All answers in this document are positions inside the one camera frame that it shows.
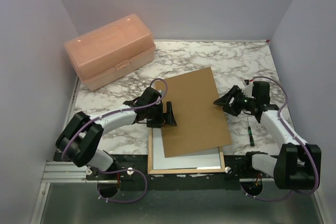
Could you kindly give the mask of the brown backing board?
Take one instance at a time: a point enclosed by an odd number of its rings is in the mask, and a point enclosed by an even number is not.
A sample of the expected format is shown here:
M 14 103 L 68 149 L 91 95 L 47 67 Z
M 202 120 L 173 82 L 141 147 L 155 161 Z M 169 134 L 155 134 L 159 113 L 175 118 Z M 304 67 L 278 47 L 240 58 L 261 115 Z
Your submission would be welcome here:
M 176 126 L 163 126 L 165 157 L 175 157 L 232 144 L 227 118 L 220 106 L 213 72 L 210 67 L 155 84 L 167 89 L 164 102 L 170 101 Z

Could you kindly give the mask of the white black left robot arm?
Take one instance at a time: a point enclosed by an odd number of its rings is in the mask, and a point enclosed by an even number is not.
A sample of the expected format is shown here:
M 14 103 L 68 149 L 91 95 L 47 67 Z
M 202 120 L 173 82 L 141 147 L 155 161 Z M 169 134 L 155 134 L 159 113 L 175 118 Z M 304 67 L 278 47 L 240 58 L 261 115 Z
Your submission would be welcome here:
M 177 126 L 172 102 L 166 102 L 163 111 L 163 95 L 148 87 L 138 98 L 125 101 L 119 108 L 106 114 L 89 116 L 76 113 L 56 141 L 56 148 L 62 152 L 62 159 L 73 162 L 77 167 L 93 167 L 104 179 L 116 175 L 116 160 L 98 148 L 103 135 L 120 127 L 146 121 L 149 128 L 164 125 Z

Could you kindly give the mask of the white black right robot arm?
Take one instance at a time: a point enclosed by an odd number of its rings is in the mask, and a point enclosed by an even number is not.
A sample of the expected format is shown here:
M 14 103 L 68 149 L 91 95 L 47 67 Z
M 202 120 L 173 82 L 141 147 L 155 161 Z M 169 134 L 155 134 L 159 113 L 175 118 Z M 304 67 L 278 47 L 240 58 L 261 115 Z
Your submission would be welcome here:
M 244 88 L 234 85 L 213 102 L 223 111 L 253 116 L 263 125 L 279 147 L 277 157 L 263 152 L 248 152 L 241 171 L 249 178 L 259 172 L 269 175 L 279 189 L 315 191 L 320 184 L 321 149 L 305 141 L 282 117 L 282 107 L 270 102 L 270 84 L 256 78 L 245 80 Z

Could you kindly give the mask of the blue wooden picture frame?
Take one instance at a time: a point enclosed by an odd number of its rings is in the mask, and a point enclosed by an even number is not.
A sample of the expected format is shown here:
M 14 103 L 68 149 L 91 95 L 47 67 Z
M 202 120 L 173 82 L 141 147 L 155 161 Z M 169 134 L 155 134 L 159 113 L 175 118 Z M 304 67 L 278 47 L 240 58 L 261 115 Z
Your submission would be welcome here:
M 219 148 L 220 152 L 220 163 L 221 168 L 206 168 L 206 169 L 196 169 L 196 168 L 185 168 L 185 169 L 153 169 L 153 129 L 149 130 L 149 142 L 148 142 L 148 174 L 149 175 L 166 175 L 166 174 L 211 174 L 211 173 L 223 173 L 225 171 L 225 162 L 223 148 Z

